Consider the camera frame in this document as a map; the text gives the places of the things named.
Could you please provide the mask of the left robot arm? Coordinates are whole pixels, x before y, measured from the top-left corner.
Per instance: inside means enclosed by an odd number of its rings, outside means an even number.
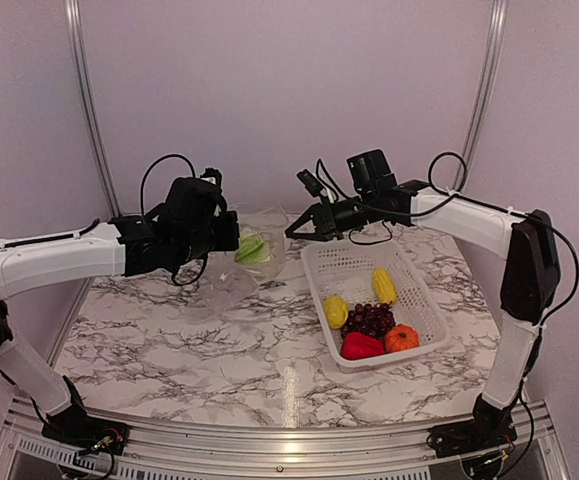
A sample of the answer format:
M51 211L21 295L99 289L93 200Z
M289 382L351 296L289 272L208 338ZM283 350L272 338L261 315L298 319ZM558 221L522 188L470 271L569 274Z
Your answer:
M94 438L95 423L46 355L78 302L98 277L156 270L177 276L213 252L238 247L238 220L216 168L178 177L158 205L95 220L82 229L0 239L0 372L32 399L75 445Z

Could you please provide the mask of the red grape bunch toy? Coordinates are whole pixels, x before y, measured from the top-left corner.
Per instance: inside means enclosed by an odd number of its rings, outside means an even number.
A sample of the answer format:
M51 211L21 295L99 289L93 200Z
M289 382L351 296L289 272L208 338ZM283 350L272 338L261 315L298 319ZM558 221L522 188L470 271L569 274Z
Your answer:
M356 304L343 326L346 333L358 332L374 339L382 339L396 326L395 316L387 304Z

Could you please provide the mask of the white cabbage toy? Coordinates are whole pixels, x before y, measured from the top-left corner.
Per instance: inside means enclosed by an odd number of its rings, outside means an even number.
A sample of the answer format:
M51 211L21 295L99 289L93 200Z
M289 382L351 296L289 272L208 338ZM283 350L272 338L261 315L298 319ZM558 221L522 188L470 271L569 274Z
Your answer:
M270 232L245 227L240 231L239 247L234 259L241 265L269 262L272 259L271 242Z

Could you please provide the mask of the clear zip top bag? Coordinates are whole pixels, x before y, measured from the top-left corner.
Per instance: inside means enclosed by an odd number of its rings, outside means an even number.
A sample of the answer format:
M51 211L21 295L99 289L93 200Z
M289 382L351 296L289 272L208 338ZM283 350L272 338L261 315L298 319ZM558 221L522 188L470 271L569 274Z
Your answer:
M260 207L238 203L236 251L215 253L191 294L188 315L197 321L226 312L275 279L286 263L284 229L289 218L279 205Z

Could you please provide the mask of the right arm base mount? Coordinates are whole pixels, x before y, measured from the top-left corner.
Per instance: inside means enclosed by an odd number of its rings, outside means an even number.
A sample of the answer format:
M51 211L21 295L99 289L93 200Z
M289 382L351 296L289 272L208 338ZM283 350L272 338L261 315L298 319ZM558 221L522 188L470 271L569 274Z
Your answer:
M471 419L432 427L427 446L437 458L460 456L468 479L497 479L515 450L517 433L511 416L515 405L513 400L500 410L479 395Z

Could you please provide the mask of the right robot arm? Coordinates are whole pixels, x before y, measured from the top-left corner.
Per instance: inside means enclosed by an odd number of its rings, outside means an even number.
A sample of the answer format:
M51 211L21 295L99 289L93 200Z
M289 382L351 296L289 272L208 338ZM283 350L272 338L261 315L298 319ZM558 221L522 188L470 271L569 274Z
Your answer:
M397 181L382 150L347 161L355 193L348 195L323 162L303 169L297 178L316 198L285 231L289 239L328 242L376 222L420 226L496 254L505 263L500 287L501 340L493 367L477 402L487 408L470 419L464 438L484 448L503 431L499 413L518 401L522 383L539 355L542 330L563 308L554 301L561 280L556 243L571 241L543 210L518 211L444 190L431 178Z

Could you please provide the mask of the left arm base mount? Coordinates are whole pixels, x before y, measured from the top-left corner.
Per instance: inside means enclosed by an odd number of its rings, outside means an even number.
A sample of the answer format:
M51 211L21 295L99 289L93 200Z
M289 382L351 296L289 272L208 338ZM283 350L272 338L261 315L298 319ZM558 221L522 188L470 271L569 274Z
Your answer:
M31 400L38 419L43 424L42 435L46 438L78 447L77 458L88 455L109 456L107 471L98 479L110 479L116 472L116 457L124 451L129 426L126 423L90 416L76 394L70 405L56 415L43 415L34 399Z

